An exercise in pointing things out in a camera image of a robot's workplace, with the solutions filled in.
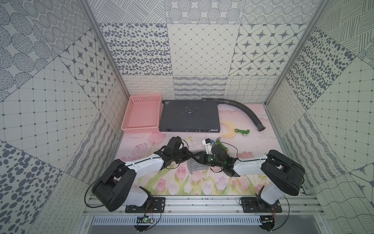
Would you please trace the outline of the grey striped square dishcloth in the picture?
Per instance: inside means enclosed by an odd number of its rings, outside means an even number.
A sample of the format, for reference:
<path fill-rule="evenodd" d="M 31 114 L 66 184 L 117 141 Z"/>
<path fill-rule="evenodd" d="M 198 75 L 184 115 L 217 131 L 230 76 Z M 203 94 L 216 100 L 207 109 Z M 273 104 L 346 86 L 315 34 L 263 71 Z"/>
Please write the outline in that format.
<path fill-rule="evenodd" d="M 191 174 L 194 173 L 194 172 L 205 171 L 205 170 L 209 169 L 208 166 L 202 165 L 202 164 L 196 162 L 194 159 L 187 160 L 187 166 L 188 166 L 188 170 L 190 171 Z"/>

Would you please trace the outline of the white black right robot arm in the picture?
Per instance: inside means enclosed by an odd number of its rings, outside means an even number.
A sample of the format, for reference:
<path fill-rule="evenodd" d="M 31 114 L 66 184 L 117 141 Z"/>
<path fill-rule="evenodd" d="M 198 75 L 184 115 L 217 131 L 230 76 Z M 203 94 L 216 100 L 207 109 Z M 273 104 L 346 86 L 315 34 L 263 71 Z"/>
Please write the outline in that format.
<path fill-rule="evenodd" d="M 229 177 L 266 175 L 270 182 L 263 186 L 254 201 L 257 207 L 269 208 L 285 195 L 297 196 L 304 182 L 305 169 L 277 150 L 251 160 L 230 157 L 220 145 L 209 153 L 192 154 L 199 164 L 220 167 Z"/>

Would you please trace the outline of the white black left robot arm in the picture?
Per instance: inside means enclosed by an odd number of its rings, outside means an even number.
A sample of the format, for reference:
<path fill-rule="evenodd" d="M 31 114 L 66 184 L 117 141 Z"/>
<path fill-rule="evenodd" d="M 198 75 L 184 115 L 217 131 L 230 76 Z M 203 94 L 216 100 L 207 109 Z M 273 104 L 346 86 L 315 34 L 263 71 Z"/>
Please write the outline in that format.
<path fill-rule="evenodd" d="M 167 169 L 173 162 L 185 162 L 192 156 L 193 153 L 180 137 L 172 137 L 166 146 L 143 159 L 130 162 L 114 160 L 104 174 L 90 186 L 92 194 L 102 203 L 101 206 L 110 212 L 116 211 L 122 205 L 134 206 L 141 212 L 148 212 L 153 207 L 153 195 L 141 186 L 134 189 L 134 182 L 149 173 Z"/>

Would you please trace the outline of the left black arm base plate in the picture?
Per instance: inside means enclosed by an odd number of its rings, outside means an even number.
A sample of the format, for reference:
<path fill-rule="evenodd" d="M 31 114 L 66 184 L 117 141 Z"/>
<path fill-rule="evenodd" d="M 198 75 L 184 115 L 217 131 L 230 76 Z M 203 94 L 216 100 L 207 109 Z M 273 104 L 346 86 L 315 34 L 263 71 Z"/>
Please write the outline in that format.
<path fill-rule="evenodd" d="M 138 207 L 135 205 L 126 206 L 125 213 L 135 214 L 135 213 L 164 213 L 165 210 L 165 197 L 152 197 L 148 198 L 146 202 Z"/>

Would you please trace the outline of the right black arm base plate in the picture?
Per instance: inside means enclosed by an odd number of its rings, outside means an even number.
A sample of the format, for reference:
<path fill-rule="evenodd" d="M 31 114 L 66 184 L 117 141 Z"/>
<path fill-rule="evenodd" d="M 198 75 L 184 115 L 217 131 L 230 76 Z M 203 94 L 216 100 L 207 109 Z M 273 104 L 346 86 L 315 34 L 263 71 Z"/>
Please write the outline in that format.
<path fill-rule="evenodd" d="M 260 198 L 256 197 L 242 197 L 239 200 L 244 213 L 282 213 L 282 208 L 279 200 L 274 204 L 268 204 Z"/>

